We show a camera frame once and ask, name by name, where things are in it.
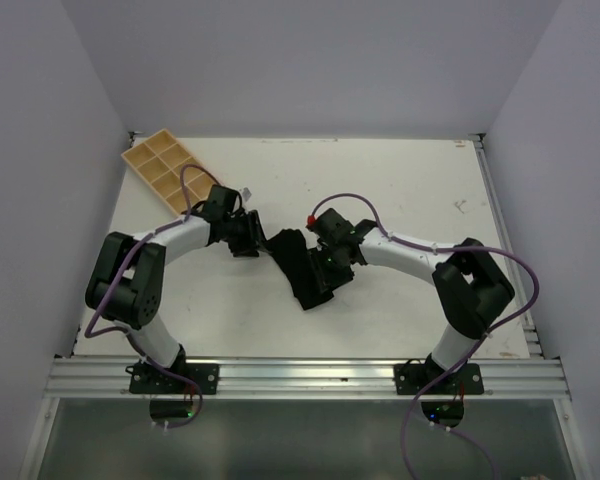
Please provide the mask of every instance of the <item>wooden compartment organizer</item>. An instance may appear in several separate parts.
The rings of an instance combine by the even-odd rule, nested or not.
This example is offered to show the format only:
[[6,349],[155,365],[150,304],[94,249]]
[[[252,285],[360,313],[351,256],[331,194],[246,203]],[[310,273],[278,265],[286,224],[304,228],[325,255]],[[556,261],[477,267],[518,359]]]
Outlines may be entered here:
[[[180,189],[180,170],[185,163],[202,165],[171,132],[160,130],[124,152],[122,158],[175,215],[186,210],[187,204]],[[184,178],[192,205],[207,199],[214,183],[209,175],[189,168]]]

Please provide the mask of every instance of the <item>folded black fabric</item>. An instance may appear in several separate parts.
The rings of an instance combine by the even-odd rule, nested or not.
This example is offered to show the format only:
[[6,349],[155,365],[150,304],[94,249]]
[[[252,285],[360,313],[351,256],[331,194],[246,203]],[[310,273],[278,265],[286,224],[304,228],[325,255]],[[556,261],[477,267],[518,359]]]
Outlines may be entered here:
[[285,229],[266,243],[271,256],[285,274],[293,296],[303,310],[322,305],[333,298],[331,291],[320,292],[316,274],[311,268],[307,242],[300,230]]

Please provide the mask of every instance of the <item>white table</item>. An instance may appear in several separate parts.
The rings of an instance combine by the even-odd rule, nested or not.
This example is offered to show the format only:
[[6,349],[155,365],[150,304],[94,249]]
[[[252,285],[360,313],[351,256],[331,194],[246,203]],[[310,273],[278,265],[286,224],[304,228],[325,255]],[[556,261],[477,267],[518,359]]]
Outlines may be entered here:
[[[387,228],[422,239],[467,236],[500,246],[470,142],[367,139],[181,139],[223,183],[249,187],[265,234],[303,228],[322,198],[367,196]],[[353,199],[333,202],[352,223],[370,218]],[[155,228],[172,214],[127,171],[111,230]],[[315,244],[306,230],[309,245]],[[498,259],[504,270],[504,262]],[[356,277],[330,302],[302,311],[271,258],[234,259],[226,245],[196,251],[165,273],[161,314],[189,356],[365,358],[425,357],[446,325],[435,290],[380,267]],[[85,311],[83,325],[91,311]],[[79,355],[131,354],[121,334],[87,340]],[[527,358],[519,322],[494,333],[479,358]]]

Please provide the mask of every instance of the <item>cable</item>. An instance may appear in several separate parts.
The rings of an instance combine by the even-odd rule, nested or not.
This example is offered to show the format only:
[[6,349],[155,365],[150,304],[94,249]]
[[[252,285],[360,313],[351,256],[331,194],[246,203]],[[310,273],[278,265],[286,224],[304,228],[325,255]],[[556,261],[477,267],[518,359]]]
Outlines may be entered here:
[[[318,202],[318,204],[314,207],[313,211],[311,212],[311,216],[315,218],[315,215],[318,211],[318,209],[324,205],[325,203],[334,200],[336,198],[342,198],[342,197],[349,197],[349,198],[355,198],[357,200],[360,200],[361,202],[365,203],[369,209],[371,210],[371,213],[373,214],[373,217],[376,221],[376,224],[378,226],[378,230],[380,230],[380,232],[387,237],[389,240],[399,243],[400,245],[404,245],[406,247],[410,247],[419,251],[423,251],[423,252],[432,252],[432,253],[458,253],[458,252],[487,252],[487,253],[495,253],[497,255],[502,255],[504,257],[507,257],[513,261],[515,261],[518,265],[520,265],[522,268],[524,268],[524,270],[529,274],[529,277],[531,277],[531,281],[533,283],[533,294],[531,295],[531,298],[527,301],[527,303],[525,305],[523,305],[521,308],[519,308],[518,310],[516,310],[515,312],[513,312],[512,314],[506,316],[504,319],[500,320],[499,322],[496,322],[495,324],[493,324],[491,327],[489,327],[486,331],[486,334],[478,341],[476,342],[476,344],[471,347],[469,349],[469,351],[467,351],[462,358],[460,358],[460,360],[458,360],[455,365],[453,365],[451,368],[449,368],[448,370],[446,370],[444,373],[442,373],[441,375],[439,375],[437,378],[433,379],[431,382],[429,382],[427,385],[425,385],[417,394],[416,396],[413,398],[413,400],[411,401],[411,403],[409,404],[409,408],[407,409],[407,412],[404,416],[404,419],[402,421],[402,426],[400,428],[400,450],[402,453],[402,460],[404,461],[405,467],[407,468],[407,470],[409,471],[409,473],[411,474],[411,476],[415,479],[418,480],[419,477],[416,474],[413,465],[411,465],[411,461],[409,460],[409,457],[407,455],[407,440],[406,440],[406,429],[407,429],[407,424],[409,423],[409,419],[411,417],[411,414],[413,412],[413,410],[415,409],[415,406],[418,404],[418,400],[420,399],[420,397],[422,397],[422,395],[424,395],[429,389],[431,389],[432,387],[434,387],[435,385],[437,385],[438,383],[440,383],[442,380],[444,380],[445,378],[447,378],[449,375],[451,375],[451,373],[453,373],[455,370],[457,370],[458,368],[460,368],[462,365],[464,365],[464,363],[466,363],[471,356],[480,348],[480,346],[484,343],[485,339],[497,328],[501,327],[502,325],[510,322],[511,320],[513,320],[514,318],[519,317],[520,315],[522,315],[523,313],[525,313],[526,311],[528,311],[538,300],[538,296],[540,294],[540,282],[538,280],[538,276],[536,275],[536,273],[533,271],[533,269],[531,268],[531,266],[525,262],[524,260],[522,260],[520,257],[514,255],[511,252],[507,252],[506,250],[502,250],[500,248],[494,248],[494,247],[480,247],[480,246],[471,246],[471,247],[445,247],[445,248],[438,248],[434,251],[433,248],[426,246],[426,245],[420,245],[418,243],[414,243],[414,242],[410,242],[409,240],[405,240],[399,237],[395,237],[393,235],[390,235],[389,232],[387,231],[387,229],[382,225],[382,221],[380,220],[380,215],[378,214],[378,211],[376,210],[376,208],[373,206],[373,204],[365,197],[363,197],[362,195],[358,195],[357,193],[337,193],[335,195],[330,195],[327,198],[321,200],[320,202]],[[466,434],[463,434],[461,432],[455,432],[452,430],[452,432],[454,432],[456,435],[462,437],[463,439],[465,439],[466,441],[472,443],[473,445],[475,445],[482,453],[483,455],[487,458],[490,466],[491,466],[491,472],[493,475],[493,478],[500,478],[500,473],[498,471],[498,468],[496,467],[495,462],[493,461],[492,456],[489,454],[489,452],[487,451],[486,448],[484,448],[483,446],[481,446],[480,444],[478,444],[475,440],[469,438]]]
[[[138,253],[138,250],[140,250],[143,247],[143,245],[145,245],[149,240],[151,240],[156,235],[158,235],[162,232],[166,232],[170,228],[177,227],[178,225],[182,225],[184,222],[189,220],[189,218],[191,217],[191,210],[192,210],[191,200],[189,199],[189,194],[188,194],[187,188],[184,183],[184,172],[188,167],[193,167],[193,168],[202,170],[204,173],[209,175],[209,177],[211,177],[211,179],[214,182],[219,184],[218,180],[211,173],[209,173],[207,170],[205,170],[204,168],[202,168],[198,165],[186,164],[182,167],[182,169],[180,170],[180,187],[182,188],[182,194],[184,195],[184,198],[187,202],[187,213],[185,214],[183,219],[177,219],[177,220],[174,220],[173,222],[167,223],[166,225],[162,225],[162,226],[156,228],[156,230],[154,232],[148,233],[142,239],[138,240],[133,247],[131,247],[129,252],[127,252],[127,255],[122,260],[122,263],[120,264],[120,267],[118,268],[118,271],[116,272],[116,275],[113,277],[113,280],[111,281],[111,284],[109,285],[109,288],[107,288],[107,291],[105,292],[104,296],[102,297],[102,300],[100,300],[100,303],[96,307],[96,310],[93,313],[93,316],[91,317],[91,320],[87,324],[87,328],[85,328],[85,331],[84,331],[85,338],[95,338],[100,335],[104,335],[105,333],[111,333],[111,332],[124,333],[127,337],[127,340],[129,341],[129,344],[131,345],[131,347],[136,351],[136,353],[138,353],[138,355],[140,355],[140,357],[143,359],[143,361],[145,361],[146,363],[151,365],[162,375],[171,377],[175,380],[178,380],[179,382],[183,382],[183,383],[191,386],[195,390],[195,392],[198,394],[198,397],[200,398],[200,401],[198,402],[198,406],[196,407],[196,410],[195,410],[193,416],[189,417],[185,421],[178,422],[178,423],[165,422],[163,425],[167,429],[183,427],[185,425],[188,425],[189,423],[191,423],[194,419],[196,419],[198,417],[200,410],[202,410],[202,403],[203,403],[202,390],[200,389],[198,384],[196,382],[194,382],[193,380],[191,380],[190,378],[186,378],[186,377],[183,377],[182,375],[178,375],[176,373],[170,372],[169,370],[164,368],[162,365],[158,364],[151,357],[149,357],[146,354],[146,352],[144,352],[142,350],[142,348],[140,348],[140,346],[133,340],[133,337],[131,336],[131,331],[129,329],[124,328],[124,327],[118,327],[118,326],[107,327],[107,328],[103,328],[102,330],[98,330],[98,331],[94,331],[93,329],[95,328],[96,323],[98,322],[98,320],[104,313],[104,309],[107,307],[108,303],[111,301],[113,292],[115,291],[116,287],[120,284],[120,281],[122,280],[124,272],[129,268],[129,265],[131,264],[131,261],[133,260],[133,257],[136,255],[136,253]],[[199,205],[200,205],[200,202],[198,202],[195,205],[195,208],[197,208]]]

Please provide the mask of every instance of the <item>gray wall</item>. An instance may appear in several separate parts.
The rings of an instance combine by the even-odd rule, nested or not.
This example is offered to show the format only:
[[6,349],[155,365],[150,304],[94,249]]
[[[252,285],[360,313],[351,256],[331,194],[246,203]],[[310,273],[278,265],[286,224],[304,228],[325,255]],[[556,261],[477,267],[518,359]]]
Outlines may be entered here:
[[484,132],[559,0],[63,0],[125,124],[211,136]]
[[126,133],[62,5],[0,0],[0,479],[70,350]]
[[600,0],[565,0],[487,135],[516,251],[542,281],[534,317],[560,355],[600,478]]

